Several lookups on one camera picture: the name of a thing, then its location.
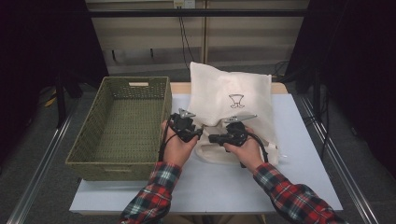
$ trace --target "printed logo on bag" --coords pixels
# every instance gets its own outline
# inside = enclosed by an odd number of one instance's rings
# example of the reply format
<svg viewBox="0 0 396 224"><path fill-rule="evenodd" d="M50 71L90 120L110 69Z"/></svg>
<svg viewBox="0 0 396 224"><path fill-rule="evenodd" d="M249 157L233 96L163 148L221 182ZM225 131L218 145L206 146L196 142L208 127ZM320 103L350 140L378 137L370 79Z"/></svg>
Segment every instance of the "printed logo on bag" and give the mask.
<svg viewBox="0 0 396 224"><path fill-rule="evenodd" d="M241 105L242 98L244 98L243 94L231 94L229 96L233 100L233 105L230 105L232 109L244 107L244 105Z"/></svg>

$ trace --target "electrical outlet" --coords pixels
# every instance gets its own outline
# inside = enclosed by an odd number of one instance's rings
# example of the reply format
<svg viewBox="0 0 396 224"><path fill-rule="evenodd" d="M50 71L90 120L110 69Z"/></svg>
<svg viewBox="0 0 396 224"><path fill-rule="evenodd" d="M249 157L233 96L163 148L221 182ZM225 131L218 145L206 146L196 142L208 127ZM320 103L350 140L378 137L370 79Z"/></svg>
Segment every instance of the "electrical outlet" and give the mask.
<svg viewBox="0 0 396 224"><path fill-rule="evenodd" d="M184 8L184 0L174 0L174 8Z"/></svg>
<svg viewBox="0 0 396 224"><path fill-rule="evenodd" d="M195 0L184 0L184 8L195 8Z"/></svg>

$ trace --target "person's left arm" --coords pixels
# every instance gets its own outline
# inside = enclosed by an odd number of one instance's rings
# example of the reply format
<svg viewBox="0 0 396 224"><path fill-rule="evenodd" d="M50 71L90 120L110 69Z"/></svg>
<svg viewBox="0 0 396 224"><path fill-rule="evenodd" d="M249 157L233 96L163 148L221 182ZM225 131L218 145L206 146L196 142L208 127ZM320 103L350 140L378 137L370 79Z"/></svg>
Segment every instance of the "person's left arm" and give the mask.
<svg viewBox="0 0 396 224"><path fill-rule="evenodd" d="M160 221L169 212L172 191L180 174L180 166L157 162L151 172L148 185L139 191L121 213L120 223Z"/></svg>

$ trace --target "green woven basket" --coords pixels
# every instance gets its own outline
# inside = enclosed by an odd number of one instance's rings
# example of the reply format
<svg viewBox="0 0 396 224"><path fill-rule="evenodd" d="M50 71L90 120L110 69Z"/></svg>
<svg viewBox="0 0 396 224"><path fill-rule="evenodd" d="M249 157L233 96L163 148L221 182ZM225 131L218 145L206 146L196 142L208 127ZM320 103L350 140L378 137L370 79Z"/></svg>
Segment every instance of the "green woven basket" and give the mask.
<svg viewBox="0 0 396 224"><path fill-rule="evenodd" d="M168 77L105 77L66 159L85 180L147 180L170 116Z"/></svg>

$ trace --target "hand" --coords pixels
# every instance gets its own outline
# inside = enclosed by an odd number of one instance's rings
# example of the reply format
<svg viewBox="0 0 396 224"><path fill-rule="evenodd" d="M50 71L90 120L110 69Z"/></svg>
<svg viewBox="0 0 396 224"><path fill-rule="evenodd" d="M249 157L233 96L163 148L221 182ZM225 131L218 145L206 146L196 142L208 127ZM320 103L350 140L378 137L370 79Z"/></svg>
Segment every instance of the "hand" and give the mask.
<svg viewBox="0 0 396 224"><path fill-rule="evenodd" d="M162 124L163 131L165 130L166 122L167 120ZM176 133L168 127L168 133L165 141L175 134ZM166 144L165 151L163 153L163 161L183 167L184 163L189 159L192 149L197 144L197 141L198 136L194 136L188 143L183 142L177 135L172 137Z"/></svg>
<svg viewBox="0 0 396 224"><path fill-rule="evenodd" d="M249 127L246 127L246 130L248 133L254 133ZM252 137L248 137L245 144L241 147L236 147L228 143L224 143L224 147L235 154L238 160L240 160L251 173L264 162L260 154L259 144Z"/></svg>

